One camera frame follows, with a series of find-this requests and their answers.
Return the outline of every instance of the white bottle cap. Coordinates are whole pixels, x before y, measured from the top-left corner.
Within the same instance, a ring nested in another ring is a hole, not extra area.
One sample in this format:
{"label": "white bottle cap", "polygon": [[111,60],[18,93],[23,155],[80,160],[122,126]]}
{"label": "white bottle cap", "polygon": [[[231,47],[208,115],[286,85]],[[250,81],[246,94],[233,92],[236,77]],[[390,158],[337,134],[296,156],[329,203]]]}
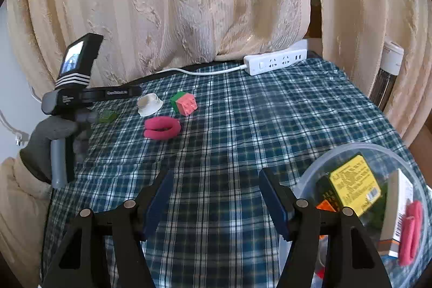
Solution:
{"label": "white bottle cap", "polygon": [[162,108],[163,101],[159,99],[156,93],[146,94],[137,101],[138,113],[142,117],[152,115]]}
{"label": "white bottle cap", "polygon": [[399,75],[404,50],[389,37],[384,39],[380,68],[394,76]]}

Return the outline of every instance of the yellow label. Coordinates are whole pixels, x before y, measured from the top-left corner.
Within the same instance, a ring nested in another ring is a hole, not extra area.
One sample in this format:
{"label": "yellow label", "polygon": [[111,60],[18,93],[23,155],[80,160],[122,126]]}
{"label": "yellow label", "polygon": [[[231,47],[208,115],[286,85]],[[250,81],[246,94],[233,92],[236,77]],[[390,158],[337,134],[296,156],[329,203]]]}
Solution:
{"label": "yellow label", "polygon": [[381,189],[361,155],[330,173],[330,182],[342,206],[349,206],[357,216],[363,214],[381,196]]}

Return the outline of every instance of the white wall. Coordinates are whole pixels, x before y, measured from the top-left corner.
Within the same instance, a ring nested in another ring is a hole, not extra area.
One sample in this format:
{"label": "white wall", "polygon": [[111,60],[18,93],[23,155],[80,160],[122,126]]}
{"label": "white wall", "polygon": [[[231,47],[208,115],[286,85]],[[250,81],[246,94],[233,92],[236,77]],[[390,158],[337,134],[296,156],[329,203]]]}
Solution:
{"label": "white wall", "polygon": [[[30,135],[37,123],[47,117],[40,107],[12,53],[4,2],[0,8],[0,110],[12,127]],[[0,163],[9,156],[15,157],[22,147],[16,146],[15,136],[0,124]]]}

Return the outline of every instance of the electrical cord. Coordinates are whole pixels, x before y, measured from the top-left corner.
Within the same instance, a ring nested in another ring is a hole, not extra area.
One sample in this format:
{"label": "electrical cord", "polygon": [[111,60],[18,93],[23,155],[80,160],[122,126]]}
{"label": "electrical cord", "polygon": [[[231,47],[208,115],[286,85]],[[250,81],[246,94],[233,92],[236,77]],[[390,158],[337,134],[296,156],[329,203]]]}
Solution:
{"label": "electrical cord", "polygon": [[172,69],[165,69],[165,70],[158,71],[158,72],[156,72],[156,74],[160,74],[162,72],[167,72],[167,71],[179,71],[179,72],[182,72],[186,75],[192,75],[192,76],[213,76],[213,75],[219,75],[219,74],[226,74],[228,72],[233,72],[233,71],[244,70],[246,68],[247,68],[247,65],[243,64],[240,66],[232,67],[230,69],[225,69],[225,70],[215,71],[215,72],[192,72],[192,71],[186,71],[183,69],[178,69],[176,67],[173,67]]}
{"label": "electrical cord", "polygon": [[32,97],[34,99],[36,99],[39,103],[42,103],[42,100],[36,95],[35,89],[33,88],[33,86],[29,85],[29,89],[30,89],[30,93],[32,94]]}
{"label": "electrical cord", "polygon": [[16,145],[20,146],[22,142],[22,133],[12,127],[6,120],[6,118],[3,115],[3,112],[0,110],[0,123],[11,133],[15,135],[15,142]]}

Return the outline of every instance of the blue plaid fabric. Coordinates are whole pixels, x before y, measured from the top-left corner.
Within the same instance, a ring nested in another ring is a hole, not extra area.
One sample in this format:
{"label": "blue plaid fabric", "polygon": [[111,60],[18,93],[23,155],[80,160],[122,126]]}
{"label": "blue plaid fabric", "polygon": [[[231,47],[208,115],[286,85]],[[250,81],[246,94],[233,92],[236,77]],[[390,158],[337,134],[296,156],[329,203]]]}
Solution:
{"label": "blue plaid fabric", "polygon": [[[202,72],[232,67],[224,63]],[[352,141],[389,148],[424,179],[388,120],[335,65],[308,59],[258,76],[232,72],[192,77],[175,74],[142,84],[165,103],[157,115],[180,119],[170,141],[143,137],[137,99],[94,105],[115,110],[110,124],[94,125],[89,157],[76,181],[55,191],[47,220],[42,272],[67,224],[82,208],[112,209],[151,184],[159,170],[174,171],[174,189],[156,234],[143,244],[158,287],[275,287],[278,240],[258,188],[258,171],[271,167],[294,186],[326,151]],[[174,113],[169,98],[195,95],[198,110]],[[429,214],[432,204],[427,204]],[[431,228],[411,285],[432,257]],[[111,238],[105,241],[111,283],[118,276]],[[393,287],[403,277],[390,275]]]}

